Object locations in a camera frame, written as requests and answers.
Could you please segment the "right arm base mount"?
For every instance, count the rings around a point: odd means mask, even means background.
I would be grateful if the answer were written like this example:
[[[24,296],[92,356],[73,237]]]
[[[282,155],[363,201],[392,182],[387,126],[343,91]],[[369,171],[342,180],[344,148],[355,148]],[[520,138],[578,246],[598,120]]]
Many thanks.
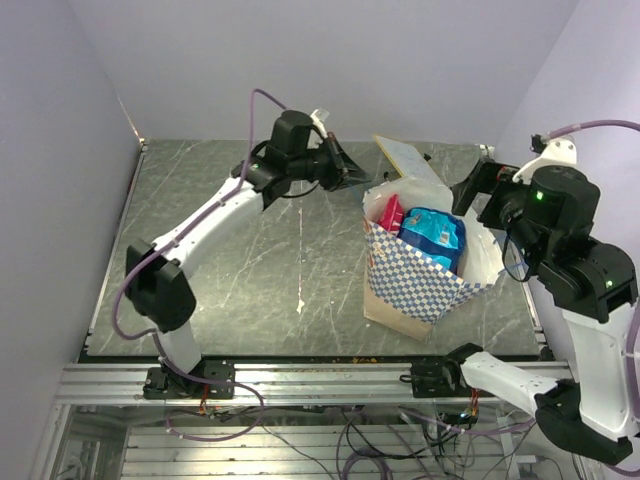
[[[451,362],[416,363],[409,370],[408,383],[415,398],[469,397],[471,388]]]

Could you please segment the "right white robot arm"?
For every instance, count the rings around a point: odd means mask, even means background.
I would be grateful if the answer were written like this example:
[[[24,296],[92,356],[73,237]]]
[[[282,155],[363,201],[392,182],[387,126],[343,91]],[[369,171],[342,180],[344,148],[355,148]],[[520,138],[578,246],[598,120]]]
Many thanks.
[[[531,415],[556,447],[615,466],[639,434],[625,360],[638,300],[633,261],[592,237],[600,190],[583,173],[566,165],[538,167],[529,181],[516,173],[479,159],[452,187],[452,212],[464,214],[477,194],[488,195],[478,220],[505,233],[526,276],[551,294],[569,328],[578,377],[534,375],[468,343],[448,354],[442,387],[455,396],[471,388],[490,393]]]

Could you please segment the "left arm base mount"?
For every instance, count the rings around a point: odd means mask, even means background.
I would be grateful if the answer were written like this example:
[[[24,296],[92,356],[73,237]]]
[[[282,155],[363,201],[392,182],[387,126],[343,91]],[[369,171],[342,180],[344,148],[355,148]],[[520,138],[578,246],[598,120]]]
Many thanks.
[[[189,380],[166,365],[150,368],[143,385],[146,400],[181,400],[207,396],[212,399],[231,399],[234,394],[235,368],[226,361],[202,360],[193,374],[215,381],[214,385]]]

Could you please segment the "blue checkered paper bag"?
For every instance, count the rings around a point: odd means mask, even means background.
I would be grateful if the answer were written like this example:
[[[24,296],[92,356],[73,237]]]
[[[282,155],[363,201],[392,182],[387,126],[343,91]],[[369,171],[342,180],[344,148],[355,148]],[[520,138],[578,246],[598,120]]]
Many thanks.
[[[453,196],[439,182],[402,177],[368,190],[363,198],[367,246],[364,316],[417,340],[451,310],[493,287],[502,275],[500,247],[493,233],[471,213],[462,220],[466,248],[454,274],[422,251],[381,228],[377,221],[393,194],[406,213],[415,207],[451,213]]]

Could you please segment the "red snack bag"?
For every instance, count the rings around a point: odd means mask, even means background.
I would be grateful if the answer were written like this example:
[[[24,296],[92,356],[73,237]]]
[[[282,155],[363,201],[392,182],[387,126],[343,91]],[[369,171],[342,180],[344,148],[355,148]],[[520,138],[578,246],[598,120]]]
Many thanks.
[[[405,210],[401,205],[399,196],[393,194],[389,197],[377,224],[392,235],[397,235],[405,217]]]

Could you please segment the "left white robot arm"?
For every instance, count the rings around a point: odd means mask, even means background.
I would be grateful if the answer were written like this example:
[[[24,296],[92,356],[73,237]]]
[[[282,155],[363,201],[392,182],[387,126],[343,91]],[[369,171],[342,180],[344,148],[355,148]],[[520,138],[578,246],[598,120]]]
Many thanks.
[[[327,192],[369,182],[366,172],[326,127],[328,111],[285,110],[269,139],[249,152],[222,187],[177,227],[153,242],[137,241],[126,251],[126,276],[118,294],[150,325],[168,384],[182,397],[203,387],[203,359],[190,319],[196,298],[190,277],[226,237],[256,219],[279,199],[290,199],[293,183],[308,182]]]

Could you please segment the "blue snack bag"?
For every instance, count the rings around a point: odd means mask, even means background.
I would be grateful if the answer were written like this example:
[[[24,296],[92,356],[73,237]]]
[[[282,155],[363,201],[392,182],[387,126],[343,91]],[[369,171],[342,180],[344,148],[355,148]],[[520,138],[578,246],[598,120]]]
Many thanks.
[[[466,228],[462,220],[447,212],[423,207],[406,213],[398,238],[454,274],[466,248]]]

